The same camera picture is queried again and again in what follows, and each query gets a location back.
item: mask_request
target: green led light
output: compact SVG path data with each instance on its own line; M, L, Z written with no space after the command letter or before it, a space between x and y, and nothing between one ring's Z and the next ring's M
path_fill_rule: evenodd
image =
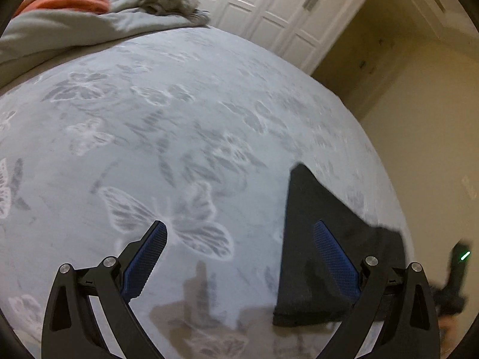
M461 260L466 259L470 253L471 253L470 251L467 251L463 256L461 256Z

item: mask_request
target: black device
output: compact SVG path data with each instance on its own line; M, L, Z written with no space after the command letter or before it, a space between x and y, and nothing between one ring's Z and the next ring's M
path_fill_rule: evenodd
M5 30L10 18L21 2L22 0L0 0L0 35ZM459 0L459 2L479 30L479 0ZM91 319L91 317L94 318L93 312L86 299L87 297L81 294L83 290L91 295L96 293L100 297L107 319L110 323L113 323L113 325L111 324L112 331L119 340L118 342L128 359L163 358L148 339L148 336L146 336L128 307L128 297L139 294L138 290L141 287L142 281L145 281L145 275L142 275L138 282L133 284L133 290L126 289L124 291L125 287L129 287L128 282L135 282L134 276L130 276L130 278L125 280L125 272L129 270L129 264L127 263L129 258L146 244L155 229L160 230L159 225L159 223L155 223L139 243L129 244L122 253L124 257L121 258L121 255L118 259L115 259L113 265L110 265L112 261L107 261L109 258L106 258L99 266L91 269L77 271L68 265L69 269L65 273L59 270L55 287L57 289L64 287L65 289L58 289L56 297L50 297L48 302L48 318L46 317L46 323L48 324L46 324L47 329L44 332L46 335L43 336L43 344L46 344L48 348L46 348L45 354L42 354L42 359L74 358L73 353L77 348L88 350L79 351L85 354L84 356L78 354L76 356L78 358L115 358L114 355L107 352L98 326ZM161 248L160 238L156 238L155 241L159 242L157 244L157 250L159 250ZM159 256L157 251L152 253L146 259L148 260L147 266L151 266L154 258L157 256ZM129 274L135 271L133 266L138 267L136 263L133 263ZM453 273L453 275L451 290L457 288L455 278L457 275L456 273ZM385 327L381 331L373 352L363 358L439 358L437 316L435 314L433 297L422 267L419 264L413 263L406 269L391 268L383 266L380 261L376 264L374 260L371 261L370 258L365 258L362 262L361 279L363 280L361 296L349 316L342 322L326 348L318 356L318 359L354 358L354 352L357 352L356 349L360 348L369 326L374 320L380 298L385 292L395 295L392 312L385 321ZM71 303L71 308L68 298L74 300ZM70 312L69 318L59 311L62 307L65 309L65 305L67 305ZM118 311L119 315L111 314L109 316L112 311ZM123 329L121 324L122 321L125 321L125 329ZM73 331L74 325L80 334L83 346L77 345L78 340L74 338L73 334L68 337L70 339L68 340L68 346L62 340L55 340L62 334L65 336L69 335ZM67 354L56 349L54 347L55 344L60 344L63 349L68 350L66 351ZM141 352L143 356L138 356L136 350ZM21 344L14 331L10 328L1 311L0 357L2 359L33 359L32 355ZM477 315L465 337L451 353L449 359L475 359L478 357L479 315Z
M462 240L458 242L449 256L449 277L446 285L442 289L431 286L439 316L452 316L460 314L464 310L467 298L460 292L464 284L470 254L470 243Z
M304 164L291 169L278 298L272 323L294 327L343 321L358 301L361 263L406 268L401 234L370 226L322 185ZM392 295L375 314L385 319Z

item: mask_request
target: metal screw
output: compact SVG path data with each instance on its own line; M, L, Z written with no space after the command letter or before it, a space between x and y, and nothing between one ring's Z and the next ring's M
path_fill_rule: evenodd
M66 273L68 273L69 271L70 271L70 265L69 265L69 264L66 264L66 263L65 263L64 265L61 265L61 266L60 266L60 272L61 272L62 274L66 274Z
M366 258L366 263L370 266L377 266L378 265L378 258L375 256L368 256Z
M109 256L107 259L103 261L103 265L105 267L111 267L116 263L116 259L113 256Z
M411 268L416 271L416 272L420 272L422 271L422 266L418 263L418 262L414 262L412 265L411 265Z

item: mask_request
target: butterfly pattern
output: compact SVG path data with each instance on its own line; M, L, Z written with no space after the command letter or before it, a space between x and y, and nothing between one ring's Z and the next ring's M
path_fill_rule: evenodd
M198 57L198 54L196 54L195 52L187 53L187 52L184 52L184 51L179 51L175 54L173 52L161 52L160 54L164 55L168 58L171 58L176 62L182 62L182 63L188 62L188 61L199 61L200 60L199 57Z
M195 353L212 359L240 358L249 339L241 334L224 336L201 336L187 340L186 343Z
M211 199L211 185L205 181L191 184L171 212L162 214L153 198L153 211L123 190L99 189L106 204L110 224L128 242L140 239L145 228L161 220L169 230L169 240L182 243L191 251L218 260L231 260L234 243L228 230L215 221L216 207Z
M166 90L156 90L149 87L132 86L131 91L143 97L148 104L156 107L167 107L172 100L178 99L184 102L193 102L195 98L183 85L174 83Z
M108 75L103 73L72 72L65 81L57 83L45 99L50 102L80 100L94 101L104 99L107 91L103 88Z
M76 156L84 156L88 151L111 143L114 136L109 133L99 132L100 118L91 118L85 123L70 125L66 131L75 135L70 143L70 151Z
M265 127L255 112L229 102L222 102L221 105L228 108L231 112L241 116L243 123L245 123L253 131L257 133L264 133Z
M275 359L313 359L321 351L315 347L315 343L314 336L307 338L296 334L286 341L275 339L272 349Z
M11 189L8 186L7 159L0 161L0 219L6 219L11 208Z

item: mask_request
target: butterfly print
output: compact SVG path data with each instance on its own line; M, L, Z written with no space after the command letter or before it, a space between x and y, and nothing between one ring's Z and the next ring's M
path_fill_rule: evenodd
M57 83L44 100L49 99L50 102L102 100L108 92L104 83L107 79L108 75L102 73L72 72L67 80Z
M203 336L187 340L193 352L212 359L240 358L248 338L242 334L226 334L224 336Z
M169 239L184 244L191 251L217 260L231 260L234 243L225 227L215 222L216 207L211 199L211 185L205 181L192 183L185 197L176 201L167 214L159 212L153 198L153 211L123 190L99 189L106 204L110 224L131 242L142 237L155 220L161 220L169 230Z
M75 135L70 144L70 151L77 156L83 156L93 148L111 143L114 140L114 136L109 133L99 132L98 128L100 126L100 118L91 118L86 123L67 127L66 131Z

